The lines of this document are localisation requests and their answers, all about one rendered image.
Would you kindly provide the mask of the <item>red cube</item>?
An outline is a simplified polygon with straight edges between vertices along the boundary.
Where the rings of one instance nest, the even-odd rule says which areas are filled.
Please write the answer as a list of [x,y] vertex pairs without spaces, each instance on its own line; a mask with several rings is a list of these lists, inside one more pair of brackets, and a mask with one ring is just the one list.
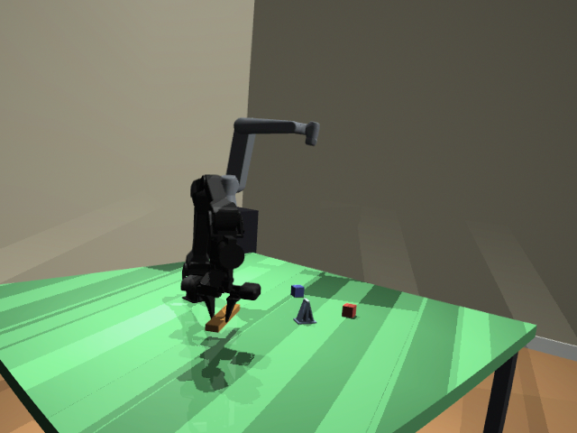
[[342,316],[353,318],[356,315],[357,305],[345,303],[342,308]]

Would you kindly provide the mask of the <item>small blue cube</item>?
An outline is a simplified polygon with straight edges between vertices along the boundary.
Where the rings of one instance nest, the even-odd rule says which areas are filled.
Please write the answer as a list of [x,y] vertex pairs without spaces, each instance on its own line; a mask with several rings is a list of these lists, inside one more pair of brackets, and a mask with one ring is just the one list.
[[290,294],[294,297],[304,297],[305,288],[301,285],[291,285]]

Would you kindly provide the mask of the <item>brown bar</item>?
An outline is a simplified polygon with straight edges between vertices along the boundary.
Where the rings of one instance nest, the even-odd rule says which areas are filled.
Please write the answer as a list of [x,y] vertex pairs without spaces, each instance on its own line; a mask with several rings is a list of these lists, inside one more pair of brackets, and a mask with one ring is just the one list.
[[[227,304],[226,304],[227,305]],[[226,305],[221,308],[213,318],[211,318],[205,325],[205,331],[217,332],[219,333],[222,328],[234,317],[236,313],[240,311],[241,304],[235,304],[234,310],[227,323],[225,323],[225,312]]]

